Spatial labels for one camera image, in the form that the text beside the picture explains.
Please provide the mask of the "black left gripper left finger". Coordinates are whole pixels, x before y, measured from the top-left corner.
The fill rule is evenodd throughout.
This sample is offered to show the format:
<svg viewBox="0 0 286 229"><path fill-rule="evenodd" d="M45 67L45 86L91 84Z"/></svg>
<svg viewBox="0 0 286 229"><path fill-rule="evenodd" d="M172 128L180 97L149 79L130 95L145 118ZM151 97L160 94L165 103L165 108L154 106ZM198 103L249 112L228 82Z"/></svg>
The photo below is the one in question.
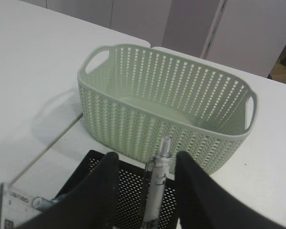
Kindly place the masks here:
<svg viewBox="0 0 286 229"><path fill-rule="evenodd" d="M65 198L19 228L112 229L118 189L119 157L109 152Z"/></svg>

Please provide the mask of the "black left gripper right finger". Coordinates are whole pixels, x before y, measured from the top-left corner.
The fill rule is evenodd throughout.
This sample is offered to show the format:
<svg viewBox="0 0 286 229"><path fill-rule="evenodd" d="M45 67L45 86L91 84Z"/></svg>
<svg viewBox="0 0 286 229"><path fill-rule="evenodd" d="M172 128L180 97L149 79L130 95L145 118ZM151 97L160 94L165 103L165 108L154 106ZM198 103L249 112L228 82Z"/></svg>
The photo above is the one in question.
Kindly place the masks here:
<svg viewBox="0 0 286 229"><path fill-rule="evenodd" d="M283 229L218 185L185 151L176 155L176 202L183 229Z"/></svg>

